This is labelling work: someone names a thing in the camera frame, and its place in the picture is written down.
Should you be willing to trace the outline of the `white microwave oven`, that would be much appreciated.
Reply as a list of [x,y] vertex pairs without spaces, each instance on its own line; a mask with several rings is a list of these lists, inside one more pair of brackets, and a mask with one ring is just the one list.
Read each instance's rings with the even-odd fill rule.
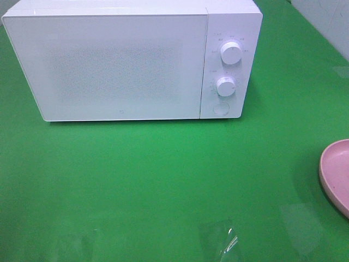
[[19,1],[2,23],[42,118],[238,118],[253,1]]

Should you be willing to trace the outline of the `green table cloth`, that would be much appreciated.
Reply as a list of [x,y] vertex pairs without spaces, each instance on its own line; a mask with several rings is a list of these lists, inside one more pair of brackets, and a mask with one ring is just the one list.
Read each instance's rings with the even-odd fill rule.
[[1,261],[348,261],[318,164],[348,138],[348,62],[289,1],[232,120],[47,123],[1,31]]

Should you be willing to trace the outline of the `white microwave knob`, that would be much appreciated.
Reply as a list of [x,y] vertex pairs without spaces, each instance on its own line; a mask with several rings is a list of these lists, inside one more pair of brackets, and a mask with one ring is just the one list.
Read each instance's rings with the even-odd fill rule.
[[242,48],[236,41],[226,42],[220,48],[221,60],[227,65],[238,63],[242,59]]
[[232,77],[220,78],[216,83],[216,90],[219,96],[229,97],[236,91],[235,80]]

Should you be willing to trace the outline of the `pink plate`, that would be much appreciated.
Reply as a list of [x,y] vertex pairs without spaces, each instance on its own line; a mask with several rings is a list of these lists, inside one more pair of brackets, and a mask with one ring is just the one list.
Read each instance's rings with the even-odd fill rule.
[[319,177],[327,197],[348,217],[348,139],[336,141],[324,149]]

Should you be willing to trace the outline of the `round microwave door button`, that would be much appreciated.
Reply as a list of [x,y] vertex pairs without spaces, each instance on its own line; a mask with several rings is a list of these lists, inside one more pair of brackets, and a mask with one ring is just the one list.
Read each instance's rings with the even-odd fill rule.
[[228,103],[226,102],[221,102],[221,103],[218,103],[217,105],[215,105],[213,107],[213,112],[216,114],[216,115],[220,115],[220,116],[225,116],[228,114],[230,110],[230,106]]

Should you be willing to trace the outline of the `white microwave door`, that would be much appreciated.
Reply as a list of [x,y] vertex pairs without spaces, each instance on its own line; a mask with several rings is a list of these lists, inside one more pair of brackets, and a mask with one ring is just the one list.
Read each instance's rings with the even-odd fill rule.
[[46,121],[198,118],[205,15],[5,17]]

